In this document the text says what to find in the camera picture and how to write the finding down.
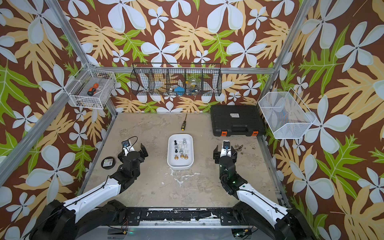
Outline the white plastic storage box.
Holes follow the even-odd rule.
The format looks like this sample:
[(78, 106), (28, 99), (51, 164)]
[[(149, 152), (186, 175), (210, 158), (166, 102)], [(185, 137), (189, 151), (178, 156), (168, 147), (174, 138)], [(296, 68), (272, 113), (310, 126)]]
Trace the white plastic storage box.
[(189, 134), (169, 137), (167, 164), (173, 170), (188, 170), (194, 163), (194, 142)]

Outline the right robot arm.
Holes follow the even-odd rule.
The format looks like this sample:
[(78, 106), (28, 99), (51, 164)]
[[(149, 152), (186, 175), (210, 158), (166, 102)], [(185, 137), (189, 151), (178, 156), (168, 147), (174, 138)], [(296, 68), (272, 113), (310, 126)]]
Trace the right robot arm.
[(216, 146), (213, 159), (219, 165), (219, 179), (228, 195), (240, 202), (233, 207), (233, 214), (241, 224), (261, 230), (273, 240), (315, 240), (316, 236), (296, 209), (288, 209), (258, 192), (236, 171), (237, 152), (229, 141)]

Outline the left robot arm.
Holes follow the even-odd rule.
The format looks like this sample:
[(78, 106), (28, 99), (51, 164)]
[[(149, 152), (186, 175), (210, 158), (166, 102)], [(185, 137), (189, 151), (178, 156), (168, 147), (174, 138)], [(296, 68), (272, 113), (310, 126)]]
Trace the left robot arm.
[(122, 223), (126, 206), (113, 198), (140, 176), (140, 165), (149, 155), (144, 145), (140, 148), (124, 148), (118, 155), (122, 164), (99, 186), (65, 202), (54, 200), (48, 204), (27, 239), (75, 240), (99, 226)]

